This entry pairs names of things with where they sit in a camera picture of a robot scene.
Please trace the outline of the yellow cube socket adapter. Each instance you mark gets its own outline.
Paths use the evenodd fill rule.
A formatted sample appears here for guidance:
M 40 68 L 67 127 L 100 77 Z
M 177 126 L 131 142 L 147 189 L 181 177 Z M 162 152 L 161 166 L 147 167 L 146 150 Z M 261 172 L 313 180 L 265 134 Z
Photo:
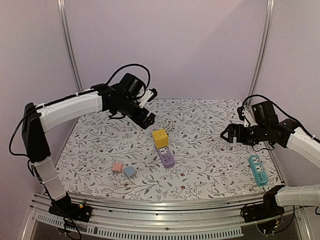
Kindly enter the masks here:
M 161 149 L 169 145 L 168 134 L 163 128 L 153 131 L 152 137 L 157 149 Z

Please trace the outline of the purple power strip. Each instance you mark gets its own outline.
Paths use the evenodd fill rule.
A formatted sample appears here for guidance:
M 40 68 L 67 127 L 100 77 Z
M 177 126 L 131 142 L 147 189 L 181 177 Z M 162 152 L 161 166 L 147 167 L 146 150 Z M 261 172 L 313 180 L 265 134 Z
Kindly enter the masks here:
M 175 165 L 175 160 L 168 146 L 157 148 L 156 151 L 165 169 L 171 168 Z

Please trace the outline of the pink plug adapter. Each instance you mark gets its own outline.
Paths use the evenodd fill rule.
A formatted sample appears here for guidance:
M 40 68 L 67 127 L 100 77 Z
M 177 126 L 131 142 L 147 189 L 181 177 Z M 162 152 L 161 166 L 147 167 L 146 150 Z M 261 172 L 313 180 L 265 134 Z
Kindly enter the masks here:
M 123 171 L 123 167 L 124 167 L 124 165 L 122 163 L 115 162 L 112 165 L 111 171 L 113 173 L 121 173 Z

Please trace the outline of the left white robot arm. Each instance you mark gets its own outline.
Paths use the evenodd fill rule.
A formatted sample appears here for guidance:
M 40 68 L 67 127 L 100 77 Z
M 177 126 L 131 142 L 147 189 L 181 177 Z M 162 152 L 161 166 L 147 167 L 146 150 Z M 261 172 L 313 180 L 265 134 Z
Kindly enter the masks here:
M 30 171 L 36 175 L 63 217 L 74 213 L 74 205 L 58 177 L 46 133 L 84 115 L 105 111 L 110 113 L 110 119 L 128 117 L 145 130 L 154 124 L 156 117 L 145 108 L 145 104 L 158 95 L 157 90 L 149 85 L 149 81 L 143 82 L 126 73 L 118 83 L 111 84 L 108 80 L 51 102 L 38 105 L 30 102 L 24 107 L 23 117 L 16 128 L 21 129 L 25 153 L 13 152 L 13 137 L 9 140 L 8 151 L 13 156 L 28 158 L 32 165 Z

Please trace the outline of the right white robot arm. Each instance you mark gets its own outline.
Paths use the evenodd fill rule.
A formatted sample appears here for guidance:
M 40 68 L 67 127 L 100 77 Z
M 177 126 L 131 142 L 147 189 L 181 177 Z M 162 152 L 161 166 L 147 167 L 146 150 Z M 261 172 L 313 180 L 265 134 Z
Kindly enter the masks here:
M 241 143 L 255 146 L 268 142 L 271 147 L 278 144 L 304 157 L 315 167 L 320 166 L 320 140 L 312 135 L 295 117 L 286 113 L 276 103 L 266 96 L 261 96 L 263 102 L 252 105 L 255 124 L 250 124 L 245 115 L 245 106 L 237 108 L 242 124 L 230 123 L 220 134 L 228 143 Z M 320 186 L 284 186 L 277 185 L 266 192 L 258 213 L 262 218 L 269 218 L 278 207 L 320 206 Z

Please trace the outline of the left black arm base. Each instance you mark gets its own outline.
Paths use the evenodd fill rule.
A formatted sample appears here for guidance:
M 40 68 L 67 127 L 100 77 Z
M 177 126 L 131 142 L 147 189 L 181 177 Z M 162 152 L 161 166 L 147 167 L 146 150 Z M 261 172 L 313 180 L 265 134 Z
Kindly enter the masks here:
M 48 212 L 59 217 L 88 223 L 91 218 L 92 207 L 87 205 L 87 201 L 87 199 L 83 199 L 80 203 L 73 203 L 67 193 L 59 200 L 52 200 Z

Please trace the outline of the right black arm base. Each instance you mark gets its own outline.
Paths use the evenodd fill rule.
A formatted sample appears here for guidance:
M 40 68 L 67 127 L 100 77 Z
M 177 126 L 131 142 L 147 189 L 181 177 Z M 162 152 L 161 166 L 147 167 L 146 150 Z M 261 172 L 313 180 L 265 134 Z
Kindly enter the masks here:
M 243 217 L 244 222 L 250 223 L 284 214 L 284 208 L 276 202 L 276 194 L 283 187 L 284 185 L 276 185 L 268 190 L 263 195 L 262 203 L 245 204 L 240 210 L 240 215 Z

